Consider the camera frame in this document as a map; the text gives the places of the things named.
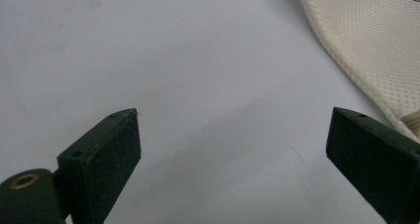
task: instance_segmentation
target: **cream-colored fabric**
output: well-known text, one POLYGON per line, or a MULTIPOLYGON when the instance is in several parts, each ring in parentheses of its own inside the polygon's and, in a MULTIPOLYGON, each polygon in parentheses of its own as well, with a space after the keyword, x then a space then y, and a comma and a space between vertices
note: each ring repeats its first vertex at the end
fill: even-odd
POLYGON ((302 0, 319 41, 395 128, 420 110, 420 0, 302 0))

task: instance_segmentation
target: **screw hole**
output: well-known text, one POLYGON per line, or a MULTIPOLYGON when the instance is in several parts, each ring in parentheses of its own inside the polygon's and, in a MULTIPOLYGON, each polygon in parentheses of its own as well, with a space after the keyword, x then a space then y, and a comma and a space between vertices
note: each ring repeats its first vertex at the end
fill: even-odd
POLYGON ((77 152, 73 152, 73 153, 71 154, 71 156, 72 156, 72 157, 74 157, 74 158, 78 158, 78 157, 80 157, 80 156, 81 156, 81 154, 82 154, 82 152, 77 151, 77 152))
POLYGON ((37 173, 29 173, 16 178, 10 185, 13 189, 21 189, 32 185, 40 176, 37 173))

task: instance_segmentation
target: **textured cloth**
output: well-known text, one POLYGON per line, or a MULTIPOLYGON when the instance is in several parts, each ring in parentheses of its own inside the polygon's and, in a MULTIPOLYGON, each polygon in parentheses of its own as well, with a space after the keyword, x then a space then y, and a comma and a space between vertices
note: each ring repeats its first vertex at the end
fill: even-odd
POLYGON ((420 0, 302 2, 336 63, 399 132, 419 142, 420 0))

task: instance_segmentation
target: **gray surface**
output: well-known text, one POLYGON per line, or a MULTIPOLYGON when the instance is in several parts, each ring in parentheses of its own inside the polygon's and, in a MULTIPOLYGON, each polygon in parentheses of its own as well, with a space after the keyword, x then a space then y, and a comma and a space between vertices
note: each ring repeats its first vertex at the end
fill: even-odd
POLYGON ((298 0, 0 0, 0 39, 1 180, 136 107, 106 223, 384 223, 325 156, 334 106, 384 119, 298 0))

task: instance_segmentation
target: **scratch on table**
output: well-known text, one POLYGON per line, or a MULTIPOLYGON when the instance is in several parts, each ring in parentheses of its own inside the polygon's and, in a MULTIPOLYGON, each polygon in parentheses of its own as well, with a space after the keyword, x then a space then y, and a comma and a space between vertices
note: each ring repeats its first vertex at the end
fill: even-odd
POLYGON ((296 150, 296 148, 291 146, 291 149, 293 149, 293 151, 296 153, 296 155, 299 157, 299 159, 302 161, 302 163, 306 166, 305 160, 303 160, 302 156, 300 156, 300 153, 296 150))

